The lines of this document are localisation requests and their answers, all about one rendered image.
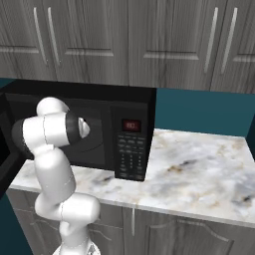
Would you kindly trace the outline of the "black microwave oven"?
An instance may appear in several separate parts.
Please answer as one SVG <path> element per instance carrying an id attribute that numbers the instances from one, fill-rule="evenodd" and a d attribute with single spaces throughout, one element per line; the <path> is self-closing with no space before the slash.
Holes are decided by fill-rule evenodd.
<path id="1" fill-rule="evenodd" d="M 63 151 L 70 164 L 112 170 L 143 181 L 154 130 L 156 89 L 16 80 L 0 89 L 12 117 L 32 117 L 46 97 L 63 101 L 89 125 L 90 134 Z"/>

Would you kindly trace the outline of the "grey wood lower cupboard door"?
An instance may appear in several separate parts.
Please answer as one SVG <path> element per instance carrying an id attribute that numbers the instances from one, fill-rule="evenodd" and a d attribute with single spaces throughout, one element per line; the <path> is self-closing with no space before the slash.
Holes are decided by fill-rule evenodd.
<path id="1" fill-rule="evenodd" d="M 158 212 L 123 209 L 125 255 L 255 255 L 255 229 Z"/>
<path id="2" fill-rule="evenodd" d="M 34 209 L 37 192 L 9 188 L 8 199 L 33 255 L 52 255 L 61 244 L 59 223 L 38 216 Z M 101 204 L 99 219 L 89 225 L 92 240 L 102 255 L 124 255 L 123 210 Z"/>

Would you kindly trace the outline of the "grey wood cupboard door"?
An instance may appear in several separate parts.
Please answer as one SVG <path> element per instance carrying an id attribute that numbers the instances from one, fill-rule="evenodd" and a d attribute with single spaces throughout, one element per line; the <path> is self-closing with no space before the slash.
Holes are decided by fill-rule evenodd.
<path id="1" fill-rule="evenodd" d="M 125 255 L 255 255 L 255 229 L 158 212 L 123 209 Z"/>
<path id="2" fill-rule="evenodd" d="M 234 7 L 237 20 L 225 72 L 221 66 Z M 210 90 L 255 94 L 255 0 L 227 0 Z"/>
<path id="3" fill-rule="evenodd" d="M 34 7 L 48 66 L 39 47 Z M 0 0 L 0 78 L 57 80 L 42 0 Z"/>
<path id="4" fill-rule="evenodd" d="M 59 223 L 38 216 L 34 209 L 37 192 L 9 188 L 8 199 L 33 255 L 52 255 L 61 244 Z M 123 210 L 101 204 L 99 219 L 89 225 L 92 240 L 102 255 L 124 255 Z"/>
<path id="5" fill-rule="evenodd" d="M 207 91 L 227 0 L 128 0 L 129 83 Z M 214 8 L 218 18 L 204 74 Z"/>
<path id="6" fill-rule="evenodd" d="M 43 0 L 53 22 L 61 82 L 128 84 L 128 0 Z"/>

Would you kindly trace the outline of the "grey wood upper cupboard door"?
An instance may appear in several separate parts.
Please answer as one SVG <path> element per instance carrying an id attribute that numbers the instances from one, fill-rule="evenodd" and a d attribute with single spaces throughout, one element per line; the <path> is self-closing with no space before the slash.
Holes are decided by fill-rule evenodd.
<path id="1" fill-rule="evenodd" d="M 34 7 L 48 66 L 39 47 Z M 57 80 L 42 0 L 0 0 L 0 78 Z"/>
<path id="2" fill-rule="evenodd" d="M 128 84 L 128 0 L 43 0 L 53 22 L 61 82 Z"/>
<path id="3" fill-rule="evenodd" d="M 128 0 L 129 83 L 207 91 L 227 0 Z M 218 18 L 204 74 L 214 8 Z"/>
<path id="4" fill-rule="evenodd" d="M 225 72 L 221 66 L 234 7 L 237 20 Z M 255 94 L 255 0 L 227 0 L 210 90 Z"/>

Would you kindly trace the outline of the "black microwave door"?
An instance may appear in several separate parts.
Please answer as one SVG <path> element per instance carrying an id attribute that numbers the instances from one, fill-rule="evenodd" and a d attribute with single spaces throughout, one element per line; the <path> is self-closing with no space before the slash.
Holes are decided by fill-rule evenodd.
<path id="1" fill-rule="evenodd" d="M 14 120 L 9 103 L 0 93 L 0 199 L 25 162 L 25 158 L 12 140 Z"/>

